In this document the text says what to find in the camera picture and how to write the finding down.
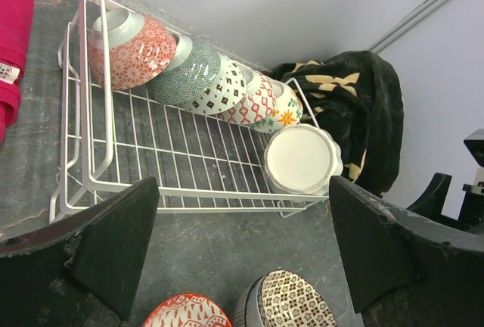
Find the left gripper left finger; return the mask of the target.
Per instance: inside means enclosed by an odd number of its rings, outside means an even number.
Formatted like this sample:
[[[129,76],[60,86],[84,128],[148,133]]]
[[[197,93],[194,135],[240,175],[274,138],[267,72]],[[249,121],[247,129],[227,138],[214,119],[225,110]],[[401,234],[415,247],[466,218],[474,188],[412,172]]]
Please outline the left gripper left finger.
[[[1,243],[3,326],[129,323],[160,193],[154,177]]]

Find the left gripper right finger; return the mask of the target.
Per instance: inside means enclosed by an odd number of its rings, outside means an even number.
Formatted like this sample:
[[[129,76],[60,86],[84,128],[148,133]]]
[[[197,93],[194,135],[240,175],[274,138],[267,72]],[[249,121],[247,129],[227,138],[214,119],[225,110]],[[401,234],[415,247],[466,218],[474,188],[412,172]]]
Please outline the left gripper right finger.
[[[481,326],[483,224],[461,230],[342,176],[330,209],[354,311],[366,326]]]

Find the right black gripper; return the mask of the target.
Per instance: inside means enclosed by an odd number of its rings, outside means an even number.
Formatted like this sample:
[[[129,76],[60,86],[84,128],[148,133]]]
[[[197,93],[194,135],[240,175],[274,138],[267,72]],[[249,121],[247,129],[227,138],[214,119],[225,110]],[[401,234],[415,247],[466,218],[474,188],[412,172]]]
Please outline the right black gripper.
[[[459,217],[454,220],[442,214],[452,176],[435,173],[423,194],[408,210],[434,222],[474,235],[483,234],[483,129],[465,138],[464,144],[478,163],[479,169],[473,184],[464,184],[464,199]]]

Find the red geometric pattern bowl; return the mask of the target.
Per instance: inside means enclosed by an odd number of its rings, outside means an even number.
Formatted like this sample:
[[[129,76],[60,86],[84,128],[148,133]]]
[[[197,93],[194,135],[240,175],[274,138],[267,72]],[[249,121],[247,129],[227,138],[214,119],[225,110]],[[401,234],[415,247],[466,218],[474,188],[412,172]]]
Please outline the red geometric pattern bowl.
[[[231,327],[222,308],[201,294],[184,293],[162,302],[143,326],[161,327]]]

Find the cream scalloped bowl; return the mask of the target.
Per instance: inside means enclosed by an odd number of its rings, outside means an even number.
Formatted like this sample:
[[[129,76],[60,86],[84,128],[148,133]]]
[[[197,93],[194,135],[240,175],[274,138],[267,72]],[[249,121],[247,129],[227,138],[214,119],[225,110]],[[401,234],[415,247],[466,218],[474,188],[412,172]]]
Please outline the cream scalloped bowl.
[[[330,178],[342,173],[340,146],[309,124],[282,129],[265,148],[264,176],[274,193],[325,196]]]

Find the orange flower leaf bowl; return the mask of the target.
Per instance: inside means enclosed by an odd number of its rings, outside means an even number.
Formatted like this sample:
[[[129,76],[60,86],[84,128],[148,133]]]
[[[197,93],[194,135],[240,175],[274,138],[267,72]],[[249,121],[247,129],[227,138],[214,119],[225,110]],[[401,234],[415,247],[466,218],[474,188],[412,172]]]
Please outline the orange flower leaf bowl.
[[[269,82],[276,96],[275,107],[268,116],[249,125],[249,128],[263,133],[276,133],[300,122],[303,115],[303,104],[288,85],[273,79],[270,79]]]

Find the red lattice pattern bowl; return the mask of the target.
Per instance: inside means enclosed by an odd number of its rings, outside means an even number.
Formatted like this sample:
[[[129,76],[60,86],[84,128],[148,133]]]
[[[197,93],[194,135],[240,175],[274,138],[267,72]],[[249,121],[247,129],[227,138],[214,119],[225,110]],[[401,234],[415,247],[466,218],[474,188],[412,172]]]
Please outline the red lattice pattern bowl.
[[[269,78],[258,71],[242,69],[247,93],[235,106],[217,114],[220,120],[250,125],[267,117],[275,108],[276,97]]]

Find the dark scalloped floral bowl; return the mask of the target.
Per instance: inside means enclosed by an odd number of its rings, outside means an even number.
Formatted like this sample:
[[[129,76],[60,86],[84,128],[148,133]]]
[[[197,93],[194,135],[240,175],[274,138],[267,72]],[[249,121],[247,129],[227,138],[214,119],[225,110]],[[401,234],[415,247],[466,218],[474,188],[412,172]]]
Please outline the dark scalloped floral bowl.
[[[175,57],[176,40],[155,17],[117,8],[106,20],[112,90],[144,85]]]

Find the black diamond pattern bowl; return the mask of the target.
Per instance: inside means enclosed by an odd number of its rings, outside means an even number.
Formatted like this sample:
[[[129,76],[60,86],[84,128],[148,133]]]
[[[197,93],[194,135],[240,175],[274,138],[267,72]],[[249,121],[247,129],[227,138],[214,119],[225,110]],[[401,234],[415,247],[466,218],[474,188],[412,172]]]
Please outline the black diamond pattern bowl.
[[[247,81],[235,61],[219,55],[221,67],[211,85],[195,99],[180,107],[193,114],[211,116],[229,110],[247,93]]]

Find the blue triangle pattern bowl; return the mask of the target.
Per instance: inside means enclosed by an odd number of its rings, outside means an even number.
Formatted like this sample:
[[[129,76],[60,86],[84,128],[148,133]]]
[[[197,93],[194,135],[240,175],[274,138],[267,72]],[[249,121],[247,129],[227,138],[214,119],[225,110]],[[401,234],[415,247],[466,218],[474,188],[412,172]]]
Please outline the blue triangle pattern bowl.
[[[150,97],[167,105],[184,104],[211,85],[221,67],[219,53],[204,39],[175,35],[175,57],[146,83]]]

